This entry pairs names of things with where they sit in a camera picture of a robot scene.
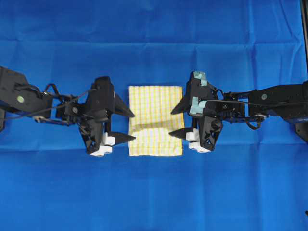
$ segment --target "black cable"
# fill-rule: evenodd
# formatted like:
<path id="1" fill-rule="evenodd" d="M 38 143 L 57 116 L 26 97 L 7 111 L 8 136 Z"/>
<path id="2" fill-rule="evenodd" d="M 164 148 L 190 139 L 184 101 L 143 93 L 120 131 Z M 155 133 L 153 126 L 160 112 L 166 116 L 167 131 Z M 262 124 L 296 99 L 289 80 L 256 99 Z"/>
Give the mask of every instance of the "black cable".
<path id="1" fill-rule="evenodd" d="M 21 115 L 21 116 L 16 116 L 16 117 L 8 117 L 8 118 L 3 118 L 3 119 L 0 118 L 0 120 L 6 121 L 6 120 L 12 120 L 12 119 L 21 119 L 21 118 L 24 118 L 24 117 L 32 117 L 32 116 L 35 116 L 36 114 L 40 114 L 40 113 L 43 113 L 43 112 L 47 112 L 47 111 L 50 111 L 50 110 L 52 110 L 52 109 L 59 109 L 59 108 L 65 107 L 65 106 L 67 106 L 68 104 L 70 104 L 70 103 L 72 103 L 72 102 L 74 102 L 74 101 L 80 99 L 82 96 L 84 96 L 84 95 L 87 94 L 88 92 L 91 92 L 91 91 L 94 91 L 94 90 L 96 90 L 96 89 L 87 90 L 87 91 L 85 91 L 84 93 L 82 93 L 81 95 L 79 95 L 79 96 L 77 96 L 77 97 L 74 97 L 74 98 L 72 98 L 71 100 L 69 100 L 69 101 L 67 101 L 66 103 L 61 104 L 61 105 L 59 105 L 59 106 L 46 108 L 46 109 L 43 109 L 43 110 L 40 110 L 40 111 L 37 111 L 37 112 L 31 112 L 31 113 L 28 113 L 28 114 L 26 114 L 26 115 Z"/>
<path id="2" fill-rule="evenodd" d="M 39 88 L 37 86 L 31 85 L 31 84 L 27 84 L 27 85 L 16 86 L 14 88 L 17 89 L 17 90 L 20 90 L 20 89 L 34 89 L 34 90 L 37 91 L 37 96 L 39 98 L 41 98 L 41 92 L 40 92 L 40 90 L 39 90 Z"/>
<path id="3" fill-rule="evenodd" d="M 54 83 L 48 84 L 48 85 L 45 87 L 44 92 L 47 93 L 47 90 L 48 90 L 49 87 L 52 87 L 53 92 L 55 93 L 55 95 L 54 95 L 53 97 L 56 98 L 56 99 L 59 99 L 59 100 L 61 101 L 61 103 L 64 103 L 64 101 L 63 101 L 63 99 L 61 98 L 61 95 L 59 94 L 59 91 L 58 91 L 58 89 L 57 89 L 57 87 L 56 87 L 56 85 L 55 85 Z"/>
<path id="4" fill-rule="evenodd" d="M 219 92 L 219 91 L 220 91 L 220 93 L 221 93 L 221 95 L 222 95 L 222 97 L 223 97 L 223 91 L 222 91 L 221 89 L 217 89 L 217 90 L 216 90 L 216 92 L 215 92 L 216 96 L 217 96 L 217 92 Z"/>
<path id="5" fill-rule="evenodd" d="M 278 104 L 258 104 L 258 103 L 249 103 L 245 101 L 231 101 L 231 100 L 206 100 L 206 101 L 213 101 L 213 102 L 222 102 L 222 103 L 241 103 L 241 104 L 248 104 L 252 106 L 261 106 L 261 107 L 281 107 L 281 106 L 290 106 L 290 105 L 298 105 L 304 104 L 308 102 L 296 102 L 296 103 L 278 103 Z"/>

